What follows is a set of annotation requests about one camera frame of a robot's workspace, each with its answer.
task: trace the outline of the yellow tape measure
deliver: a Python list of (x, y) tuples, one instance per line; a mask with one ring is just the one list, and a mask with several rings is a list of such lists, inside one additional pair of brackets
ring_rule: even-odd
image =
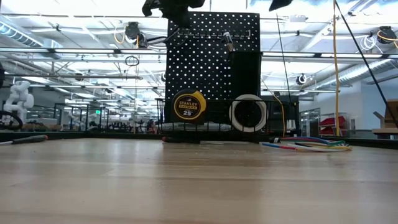
[(186, 122), (195, 122), (206, 111), (206, 99), (197, 90), (182, 90), (173, 99), (175, 116)]

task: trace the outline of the white tape roll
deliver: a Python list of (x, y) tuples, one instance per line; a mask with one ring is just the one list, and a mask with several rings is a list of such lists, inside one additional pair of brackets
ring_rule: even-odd
[[(252, 94), (244, 94), (241, 96), (237, 97), (237, 100), (262, 100), (261, 98), (259, 98), (256, 95), (252, 95)], [(255, 131), (260, 130), (262, 127), (264, 127), (267, 123), (267, 105), (265, 102), (263, 101), (257, 101), (257, 105), (260, 107), (261, 109), (261, 120), (260, 122), (253, 128), (253, 127), (244, 127), (241, 123), (239, 123), (239, 121), (236, 119), (235, 114), (235, 109), (236, 109), (236, 105), (238, 105), (241, 101), (234, 101), (232, 102), (232, 105), (229, 107), (229, 119), (232, 122), (232, 125), (240, 130), (240, 131), (244, 131), (246, 133), (252, 133)]]

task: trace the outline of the black pegboard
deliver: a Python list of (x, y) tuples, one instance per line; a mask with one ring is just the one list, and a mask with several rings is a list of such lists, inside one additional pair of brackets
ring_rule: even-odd
[[(260, 52), (259, 14), (190, 12), (190, 22), (190, 29), (180, 30), (167, 44), (165, 99), (172, 100), (184, 89), (199, 90), (212, 100), (234, 98), (238, 91), (233, 83), (236, 79), (222, 36), (225, 32), (231, 34), (237, 52)], [(176, 25), (169, 21), (168, 35), (175, 30)], [(171, 105), (166, 105), (168, 121), (170, 113)]]

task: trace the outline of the tape measure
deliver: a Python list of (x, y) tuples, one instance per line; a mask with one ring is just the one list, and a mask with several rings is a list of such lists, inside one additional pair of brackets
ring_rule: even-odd
[(199, 123), (206, 106), (205, 97), (197, 90), (181, 90), (173, 98), (174, 117), (178, 121)]

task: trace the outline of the colorful cables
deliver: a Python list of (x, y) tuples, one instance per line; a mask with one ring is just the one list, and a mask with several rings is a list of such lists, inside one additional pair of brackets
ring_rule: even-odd
[(302, 152), (342, 152), (352, 150), (352, 147), (344, 141), (327, 141), (312, 137), (291, 137), (282, 138), (281, 141), (294, 142), (294, 144), (280, 145), (262, 143), (263, 146), (276, 147), (279, 149), (290, 149)]

